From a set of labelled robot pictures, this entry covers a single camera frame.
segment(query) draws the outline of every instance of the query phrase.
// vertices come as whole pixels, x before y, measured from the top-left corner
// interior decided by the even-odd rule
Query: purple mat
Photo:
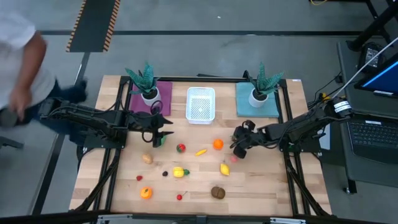
[[[156,82],[156,87],[159,89],[160,97],[163,103],[163,109],[161,111],[163,116],[170,116],[171,114],[171,104],[172,104],[172,82]],[[133,85],[132,90],[136,91],[138,88]],[[150,106],[147,106],[144,103],[144,100],[141,97],[141,94],[132,95],[130,100],[130,108],[131,111],[138,112],[143,111],[150,113]]]

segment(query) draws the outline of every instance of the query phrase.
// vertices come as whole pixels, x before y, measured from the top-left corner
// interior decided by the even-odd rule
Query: orange
[[[152,189],[150,187],[144,187],[141,189],[140,195],[143,199],[150,199],[152,196]]]
[[[223,140],[221,139],[214,140],[213,142],[214,149],[222,150],[223,146],[224,146]]]

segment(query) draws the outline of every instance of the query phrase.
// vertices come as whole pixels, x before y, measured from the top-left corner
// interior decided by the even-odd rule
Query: white shirt
[[[35,32],[35,26],[20,15],[0,12],[0,108],[8,105],[21,69],[24,46]],[[46,99],[54,84],[55,77],[40,68],[30,88],[31,105]]]

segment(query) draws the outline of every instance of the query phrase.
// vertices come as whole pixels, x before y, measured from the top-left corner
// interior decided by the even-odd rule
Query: white pot
[[[145,103],[146,105],[152,106],[152,104],[154,104],[155,101],[161,100],[160,92],[159,92],[159,89],[158,89],[157,87],[156,87],[156,90],[157,90],[157,95],[156,95],[153,99],[150,99],[150,100],[145,99],[144,96],[141,94],[141,97],[142,97],[142,99],[144,100],[144,103]]]
[[[257,99],[255,99],[255,97],[253,96],[253,91],[254,91],[254,88],[251,90],[251,92],[250,92],[250,95],[249,95],[249,103],[250,103],[250,105],[252,106],[252,107],[255,107],[255,108],[260,108],[260,107],[262,107],[263,105],[264,105],[264,103],[268,100],[268,95],[267,95],[267,98],[265,99],[265,100],[257,100]]]

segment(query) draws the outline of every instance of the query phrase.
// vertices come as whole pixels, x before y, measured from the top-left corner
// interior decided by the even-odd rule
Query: laptop keyboard
[[[352,143],[398,149],[398,125],[348,122]]]

